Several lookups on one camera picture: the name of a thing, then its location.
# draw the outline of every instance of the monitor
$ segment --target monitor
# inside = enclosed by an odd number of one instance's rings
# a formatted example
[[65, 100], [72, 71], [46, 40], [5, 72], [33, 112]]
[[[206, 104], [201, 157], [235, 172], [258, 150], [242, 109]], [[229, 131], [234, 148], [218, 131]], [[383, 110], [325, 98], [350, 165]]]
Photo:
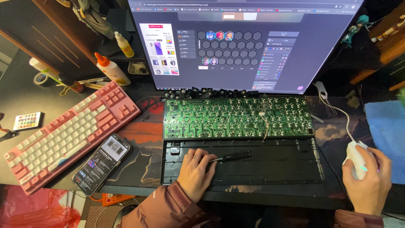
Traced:
[[303, 94], [363, 0], [129, 0], [155, 86]]

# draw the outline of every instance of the computer mouse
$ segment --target computer mouse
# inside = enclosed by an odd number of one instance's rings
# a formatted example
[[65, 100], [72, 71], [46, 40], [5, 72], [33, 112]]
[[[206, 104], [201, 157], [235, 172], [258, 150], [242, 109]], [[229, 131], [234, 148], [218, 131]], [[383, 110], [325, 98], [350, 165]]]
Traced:
[[354, 179], [362, 180], [366, 176], [367, 173], [367, 165], [364, 157], [356, 150], [356, 145], [361, 146], [362, 148], [367, 150], [367, 145], [359, 141], [358, 143], [355, 141], [351, 141], [346, 148], [347, 157], [343, 164], [346, 162], [347, 159], [353, 161], [354, 167], [352, 169], [352, 174]]

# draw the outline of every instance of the blue cloth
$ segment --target blue cloth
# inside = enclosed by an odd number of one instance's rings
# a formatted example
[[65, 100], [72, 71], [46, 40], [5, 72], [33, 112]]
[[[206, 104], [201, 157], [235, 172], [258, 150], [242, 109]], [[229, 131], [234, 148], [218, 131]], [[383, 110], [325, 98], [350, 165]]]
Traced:
[[377, 149], [392, 160], [392, 182], [405, 184], [405, 108], [400, 101], [367, 103], [370, 132]]

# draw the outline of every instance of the pink keyboard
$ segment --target pink keyboard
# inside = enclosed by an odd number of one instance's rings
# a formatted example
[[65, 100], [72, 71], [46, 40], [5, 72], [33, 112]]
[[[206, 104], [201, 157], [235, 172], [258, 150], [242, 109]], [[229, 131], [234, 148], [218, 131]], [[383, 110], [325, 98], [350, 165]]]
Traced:
[[110, 82], [4, 155], [27, 195], [99, 145], [141, 111]]

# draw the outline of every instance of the screwdriver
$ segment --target screwdriver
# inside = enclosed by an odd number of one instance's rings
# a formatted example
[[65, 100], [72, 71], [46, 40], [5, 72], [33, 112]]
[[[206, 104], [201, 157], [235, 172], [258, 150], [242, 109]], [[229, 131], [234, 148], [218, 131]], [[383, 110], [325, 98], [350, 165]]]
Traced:
[[237, 153], [232, 153], [232, 154], [228, 154], [228, 155], [219, 157], [214, 160], [210, 160], [209, 162], [235, 160], [235, 159], [239, 159], [239, 158], [250, 157], [250, 155], [251, 155], [250, 151], [237, 152]]

